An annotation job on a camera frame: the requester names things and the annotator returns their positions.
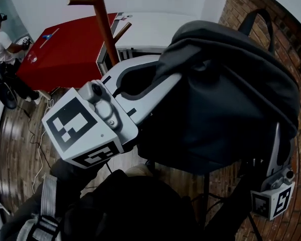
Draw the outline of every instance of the black pants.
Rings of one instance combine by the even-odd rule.
[[[21,63],[18,59],[16,59],[14,65],[7,65],[4,82],[6,82],[21,98],[26,99],[27,96],[29,96],[31,100],[36,100],[39,97],[38,92],[34,92],[16,75],[20,65]]]

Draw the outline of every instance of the person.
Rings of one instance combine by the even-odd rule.
[[[59,159],[52,166],[50,175],[57,178],[55,215],[61,219],[61,240],[199,238],[201,231],[190,200],[153,177],[150,166],[138,165],[126,173],[116,170],[93,192],[80,198],[81,190],[103,165],[81,169]],[[40,184],[2,227],[0,240],[17,240],[25,222],[39,217],[42,192]]]
[[[2,21],[5,21],[6,19],[7,17],[5,15],[0,14],[0,29]],[[16,76],[16,72],[21,63],[13,56],[13,54],[22,50],[28,50],[29,45],[30,44],[14,44],[5,32],[0,31],[0,64],[6,64],[6,71],[3,74],[4,82],[14,89],[21,98],[27,101],[34,100],[36,104],[39,104],[41,100],[40,94],[33,91]]]

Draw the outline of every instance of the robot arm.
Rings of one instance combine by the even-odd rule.
[[[158,58],[123,61],[49,110],[42,121],[63,160],[88,168],[136,145],[138,126],[181,79],[175,73],[152,83]]]

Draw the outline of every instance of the gray bag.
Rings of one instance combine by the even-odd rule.
[[[269,51],[248,37],[257,14],[268,27]],[[182,72],[182,80],[142,126],[140,156],[205,174],[269,157],[277,122],[282,148],[296,136],[298,86],[274,57],[266,10],[249,13],[239,31],[205,21],[183,25],[161,55],[155,79],[173,72]]]

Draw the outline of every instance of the shoulder strap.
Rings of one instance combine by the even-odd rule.
[[[31,236],[38,241],[61,239],[61,236],[58,235],[60,219],[55,218],[56,190],[57,178],[47,174],[41,195],[40,216],[26,221],[19,232],[17,241],[28,240],[28,237]]]
[[[245,17],[244,21],[241,23],[238,31],[242,32],[243,34],[245,34],[247,36],[250,35],[255,18],[258,14],[260,14],[262,16],[262,18],[265,20],[267,30],[270,35],[270,45],[269,45],[268,50],[270,53],[272,53],[274,55],[275,51],[274,51],[273,26],[272,26],[271,16],[266,9],[256,9],[256,10],[248,13],[247,16]]]

